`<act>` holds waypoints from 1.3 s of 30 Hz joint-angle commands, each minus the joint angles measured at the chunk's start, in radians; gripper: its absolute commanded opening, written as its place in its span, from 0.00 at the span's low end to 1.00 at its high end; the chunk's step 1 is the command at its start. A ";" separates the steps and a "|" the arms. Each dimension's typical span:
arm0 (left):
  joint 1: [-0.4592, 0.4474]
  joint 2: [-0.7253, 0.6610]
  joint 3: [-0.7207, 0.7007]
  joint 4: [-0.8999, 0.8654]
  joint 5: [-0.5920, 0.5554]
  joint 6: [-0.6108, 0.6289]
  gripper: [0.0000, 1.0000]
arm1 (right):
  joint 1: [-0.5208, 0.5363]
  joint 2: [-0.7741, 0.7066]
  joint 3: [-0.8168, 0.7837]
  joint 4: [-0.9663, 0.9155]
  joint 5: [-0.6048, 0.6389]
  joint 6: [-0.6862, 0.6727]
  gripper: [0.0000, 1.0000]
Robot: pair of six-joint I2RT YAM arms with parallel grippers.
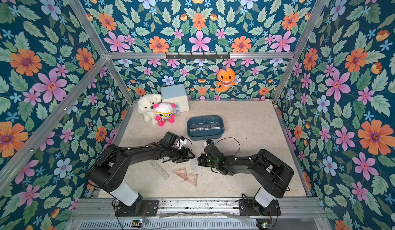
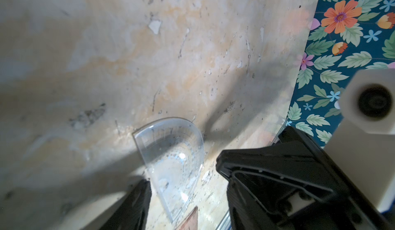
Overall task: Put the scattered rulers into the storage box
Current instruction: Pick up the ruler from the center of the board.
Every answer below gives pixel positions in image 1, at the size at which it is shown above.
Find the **pink triangle set square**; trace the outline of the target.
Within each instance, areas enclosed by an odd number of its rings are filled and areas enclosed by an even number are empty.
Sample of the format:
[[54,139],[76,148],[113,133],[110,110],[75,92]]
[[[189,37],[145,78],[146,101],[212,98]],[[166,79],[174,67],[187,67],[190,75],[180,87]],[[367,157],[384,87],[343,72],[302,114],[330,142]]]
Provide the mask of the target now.
[[176,168],[172,171],[175,175],[183,179],[184,181],[188,181],[188,172],[186,167]]

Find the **clear short ruler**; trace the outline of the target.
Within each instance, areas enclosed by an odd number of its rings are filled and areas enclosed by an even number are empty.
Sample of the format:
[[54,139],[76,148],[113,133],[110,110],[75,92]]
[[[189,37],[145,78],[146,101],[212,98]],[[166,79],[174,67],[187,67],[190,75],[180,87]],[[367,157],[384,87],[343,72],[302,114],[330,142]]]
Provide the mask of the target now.
[[150,164],[153,166],[153,168],[165,179],[169,179],[170,175],[167,173],[159,164],[157,161],[151,161]]

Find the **pink small triangle square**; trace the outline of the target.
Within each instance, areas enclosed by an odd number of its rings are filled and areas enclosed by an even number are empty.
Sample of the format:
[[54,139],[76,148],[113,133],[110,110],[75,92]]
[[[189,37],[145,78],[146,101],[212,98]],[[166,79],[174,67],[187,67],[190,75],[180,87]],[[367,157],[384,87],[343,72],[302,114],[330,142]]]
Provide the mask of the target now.
[[188,173],[186,180],[191,183],[193,186],[197,187],[198,184],[198,174],[197,173]]

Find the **teal plastic storage box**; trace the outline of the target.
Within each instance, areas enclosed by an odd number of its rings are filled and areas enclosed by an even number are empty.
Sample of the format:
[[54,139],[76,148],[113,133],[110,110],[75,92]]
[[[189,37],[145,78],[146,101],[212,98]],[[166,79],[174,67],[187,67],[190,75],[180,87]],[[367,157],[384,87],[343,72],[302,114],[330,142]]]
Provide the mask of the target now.
[[197,116],[187,121],[187,134],[192,141],[218,139],[224,132],[223,119],[218,115]]

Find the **clear protractor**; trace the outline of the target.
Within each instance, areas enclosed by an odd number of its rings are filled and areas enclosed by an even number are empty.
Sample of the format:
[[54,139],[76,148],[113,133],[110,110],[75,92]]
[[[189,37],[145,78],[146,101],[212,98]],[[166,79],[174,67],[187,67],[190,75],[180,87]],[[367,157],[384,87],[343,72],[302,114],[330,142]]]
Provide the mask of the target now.
[[191,170],[196,170],[199,167],[199,163],[197,159],[190,160],[190,168]]

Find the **pink stencil ruler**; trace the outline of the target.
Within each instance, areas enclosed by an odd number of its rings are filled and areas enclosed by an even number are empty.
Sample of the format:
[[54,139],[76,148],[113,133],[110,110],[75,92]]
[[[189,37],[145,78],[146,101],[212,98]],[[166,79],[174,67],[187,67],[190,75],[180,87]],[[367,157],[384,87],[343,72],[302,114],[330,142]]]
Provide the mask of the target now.
[[201,123],[199,125],[192,125],[190,128],[198,128],[198,127],[221,127],[218,123]]

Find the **clear stencil ruler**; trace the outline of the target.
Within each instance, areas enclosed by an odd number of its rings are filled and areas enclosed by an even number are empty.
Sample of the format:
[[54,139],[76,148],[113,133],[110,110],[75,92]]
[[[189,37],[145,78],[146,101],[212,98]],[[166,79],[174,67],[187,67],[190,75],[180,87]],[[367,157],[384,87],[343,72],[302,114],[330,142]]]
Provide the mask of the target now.
[[209,128],[221,128],[221,124],[219,122],[205,122],[205,123],[195,123],[191,125],[191,128],[203,128],[203,129],[209,129]]

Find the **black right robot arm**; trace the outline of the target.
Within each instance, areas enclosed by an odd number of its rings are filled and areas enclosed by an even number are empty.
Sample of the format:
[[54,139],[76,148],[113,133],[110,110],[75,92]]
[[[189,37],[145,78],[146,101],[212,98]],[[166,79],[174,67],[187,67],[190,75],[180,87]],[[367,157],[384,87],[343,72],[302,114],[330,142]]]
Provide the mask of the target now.
[[268,207],[289,191],[294,170],[265,149],[246,157],[225,156],[216,146],[210,145],[198,159],[198,165],[214,169],[221,175],[250,174],[260,184],[254,203]]

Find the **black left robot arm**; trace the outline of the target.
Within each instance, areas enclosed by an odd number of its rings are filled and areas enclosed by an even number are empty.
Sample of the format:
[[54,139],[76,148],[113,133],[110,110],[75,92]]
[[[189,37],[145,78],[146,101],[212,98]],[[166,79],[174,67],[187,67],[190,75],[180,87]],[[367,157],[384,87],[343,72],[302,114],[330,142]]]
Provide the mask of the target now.
[[140,147],[110,145],[89,167],[86,177],[123,205],[132,207],[140,200],[141,195],[124,180],[129,167],[137,163],[164,158],[174,163],[183,163],[194,159],[195,155],[180,140],[162,139],[157,143]]

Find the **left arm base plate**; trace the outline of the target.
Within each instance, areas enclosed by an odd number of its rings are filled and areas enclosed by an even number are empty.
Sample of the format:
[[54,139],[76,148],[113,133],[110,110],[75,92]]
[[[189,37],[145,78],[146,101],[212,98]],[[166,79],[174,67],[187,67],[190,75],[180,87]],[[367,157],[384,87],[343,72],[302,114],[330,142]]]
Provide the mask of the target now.
[[115,215],[117,217],[151,217],[156,216],[158,211],[158,200],[137,200],[131,206],[122,202],[115,205]]

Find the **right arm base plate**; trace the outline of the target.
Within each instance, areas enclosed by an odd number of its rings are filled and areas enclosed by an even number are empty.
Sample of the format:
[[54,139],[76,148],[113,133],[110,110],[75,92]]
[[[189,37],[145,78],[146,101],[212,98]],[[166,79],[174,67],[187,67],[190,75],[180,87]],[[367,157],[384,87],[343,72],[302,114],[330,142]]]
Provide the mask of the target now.
[[250,199],[239,199],[238,203],[241,216],[281,216],[277,200],[273,200],[268,207],[263,207]]

